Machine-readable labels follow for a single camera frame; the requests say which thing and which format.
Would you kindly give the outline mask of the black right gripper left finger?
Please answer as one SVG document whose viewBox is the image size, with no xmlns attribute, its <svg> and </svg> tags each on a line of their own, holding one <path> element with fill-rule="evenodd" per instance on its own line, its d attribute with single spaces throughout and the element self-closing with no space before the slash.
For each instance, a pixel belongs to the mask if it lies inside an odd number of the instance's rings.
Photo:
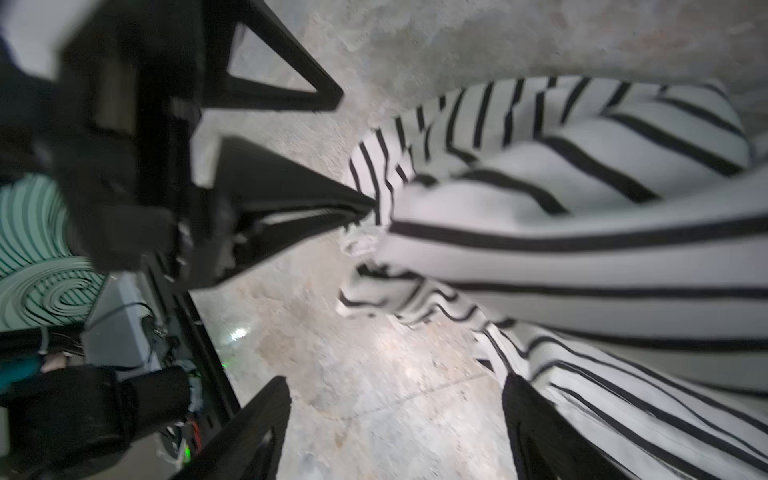
<svg viewBox="0 0 768 480">
<path fill-rule="evenodd" d="M 276 376 L 174 478 L 274 479 L 290 411 L 287 380 Z"/>
</svg>

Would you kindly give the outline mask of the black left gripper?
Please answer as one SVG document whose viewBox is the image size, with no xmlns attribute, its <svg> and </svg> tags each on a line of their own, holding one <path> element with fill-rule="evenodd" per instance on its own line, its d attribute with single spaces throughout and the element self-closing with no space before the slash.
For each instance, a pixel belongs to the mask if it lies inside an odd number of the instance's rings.
<svg viewBox="0 0 768 480">
<path fill-rule="evenodd" d="M 161 254 L 179 286 L 206 288 L 375 202 L 236 137 L 213 191 L 196 185 L 202 108 L 330 112 L 343 97 L 264 1 L 104 1 L 63 45 L 41 146 L 96 270 Z"/>
</svg>

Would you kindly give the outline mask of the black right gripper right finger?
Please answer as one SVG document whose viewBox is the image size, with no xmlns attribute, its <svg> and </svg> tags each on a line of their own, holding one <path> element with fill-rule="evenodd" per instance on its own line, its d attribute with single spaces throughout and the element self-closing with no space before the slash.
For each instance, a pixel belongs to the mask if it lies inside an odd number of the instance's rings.
<svg viewBox="0 0 768 480">
<path fill-rule="evenodd" d="M 519 479 L 622 479 L 624 473 L 524 378 L 511 373 L 502 407 Z"/>
</svg>

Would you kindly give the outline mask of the black white striped tank top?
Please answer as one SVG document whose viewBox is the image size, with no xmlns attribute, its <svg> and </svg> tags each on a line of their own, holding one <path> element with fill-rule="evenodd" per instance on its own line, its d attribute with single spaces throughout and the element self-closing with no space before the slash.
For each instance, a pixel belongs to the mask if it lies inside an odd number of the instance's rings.
<svg viewBox="0 0 768 480">
<path fill-rule="evenodd" d="M 714 80 L 462 88 L 353 151 L 347 317 L 465 326 L 623 479 L 767 475 L 767 141 Z"/>
</svg>

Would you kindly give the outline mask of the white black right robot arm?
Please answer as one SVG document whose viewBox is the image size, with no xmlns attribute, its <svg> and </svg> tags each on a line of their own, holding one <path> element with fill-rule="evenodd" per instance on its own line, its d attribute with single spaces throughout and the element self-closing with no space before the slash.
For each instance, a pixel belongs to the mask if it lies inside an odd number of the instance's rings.
<svg viewBox="0 0 768 480">
<path fill-rule="evenodd" d="M 527 381 L 511 374 L 502 394 L 520 479 L 623 479 L 623 473 Z M 15 382 L 7 411 L 7 479 L 81 479 L 119 461 L 137 439 L 181 420 L 186 372 L 173 367 L 119 381 L 115 370 L 81 366 Z M 178 479 L 273 479 L 291 410 L 284 377 L 273 378 L 178 473 Z"/>
</svg>

